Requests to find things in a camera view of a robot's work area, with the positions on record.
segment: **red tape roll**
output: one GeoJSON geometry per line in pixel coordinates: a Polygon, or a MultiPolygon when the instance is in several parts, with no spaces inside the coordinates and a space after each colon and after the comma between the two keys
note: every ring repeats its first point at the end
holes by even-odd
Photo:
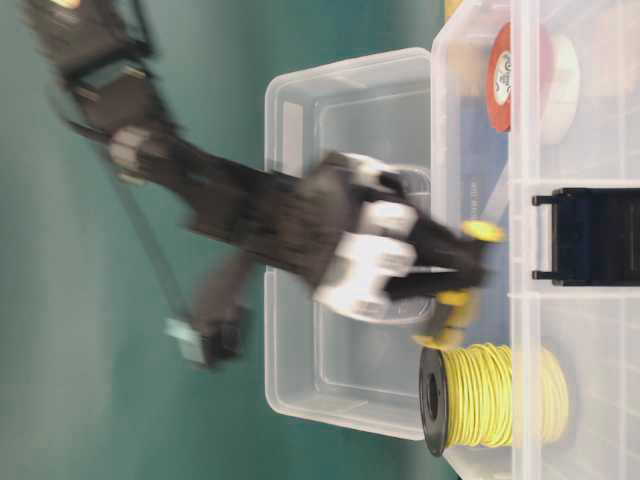
{"type": "MultiPolygon", "coordinates": [[[[487,111],[491,126],[499,132],[511,130],[511,87],[513,82],[511,62],[511,24],[507,23],[498,32],[487,70],[487,111]]],[[[542,105],[551,81],[553,49],[549,35],[540,29],[540,87],[542,105]]]]}

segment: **clear plastic bin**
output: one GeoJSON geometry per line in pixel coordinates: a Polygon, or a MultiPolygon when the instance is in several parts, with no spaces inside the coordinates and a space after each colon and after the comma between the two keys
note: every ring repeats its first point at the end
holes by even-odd
{"type": "Polygon", "coordinates": [[[467,0],[434,42],[432,207],[445,208],[444,220],[456,223],[474,213],[495,218],[508,198],[508,270],[500,271],[509,272],[510,311],[497,295],[470,340],[503,343],[510,331],[514,447],[448,450],[465,480],[640,475],[640,350],[634,349],[640,289],[556,287],[531,278],[551,262],[550,210],[533,207],[534,195],[562,187],[640,187],[639,33],[637,1],[467,0]],[[487,128],[481,111],[490,49],[508,21],[514,85],[507,136],[487,128]],[[540,26],[568,38],[579,62],[577,112],[555,145],[541,137],[540,26]],[[484,187],[475,186],[472,164],[503,164],[507,137],[509,170],[502,180],[508,181],[498,183],[489,207],[478,213],[482,207],[472,197],[484,187]],[[543,347],[560,360],[571,395],[568,434],[553,445],[542,443],[538,429],[543,347]]]}
{"type": "MultiPolygon", "coordinates": [[[[409,49],[276,78],[266,96],[266,168],[301,175],[327,150],[395,165],[411,198],[429,205],[430,56],[409,49]]],[[[374,433],[423,438],[420,349],[411,322],[427,301],[383,324],[315,305],[299,280],[265,275],[265,389],[283,414],[374,433]]]]}

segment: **robotic arm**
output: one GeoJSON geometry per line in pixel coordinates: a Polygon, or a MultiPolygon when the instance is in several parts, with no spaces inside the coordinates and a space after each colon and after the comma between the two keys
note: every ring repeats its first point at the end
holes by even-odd
{"type": "Polygon", "coordinates": [[[300,276],[315,300],[361,320],[384,315],[392,302],[435,297],[435,314],[414,338],[442,347],[460,341],[467,290],[484,279],[483,253],[500,240],[497,227],[469,222],[457,237],[413,206],[398,176],[370,157],[329,153],[298,179],[203,152],[180,137],[145,64],[154,48],[138,0],[130,3],[135,26],[113,0],[23,3],[84,119],[66,124],[97,143],[121,178],[180,197],[193,231],[240,249],[204,283],[192,313],[174,312],[181,319],[170,330],[189,358],[210,366],[237,353],[240,295],[257,264],[300,276]]]}

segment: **black latch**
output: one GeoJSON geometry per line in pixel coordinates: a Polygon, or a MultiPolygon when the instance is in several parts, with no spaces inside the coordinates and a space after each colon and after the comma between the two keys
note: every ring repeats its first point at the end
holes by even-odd
{"type": "Polygon", "coordinates": [[[558,286],[640,286],[640,188],[564,188],[533,197],[552,208],[552,270],[558,286]]]}

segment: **teal surface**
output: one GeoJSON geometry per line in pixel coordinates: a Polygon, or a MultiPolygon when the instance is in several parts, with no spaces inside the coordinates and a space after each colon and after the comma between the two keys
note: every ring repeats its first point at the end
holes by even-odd
{"type": "MultiPolygon", "coordinates": [[[[255,167],[284,72],[424,46],[440,0],[147,1],[155,68],[187,136],[255,167]]],[[[278,415],[264,398],[262,283],[243,359],[215,374],[163,334],[167,305],[90,147],[43,91],[48,66],[0,4],[0,478],[453,478],[412,443],[278,415]]],[[[136,191],[190,289],[229,250],[136,191]]]]}

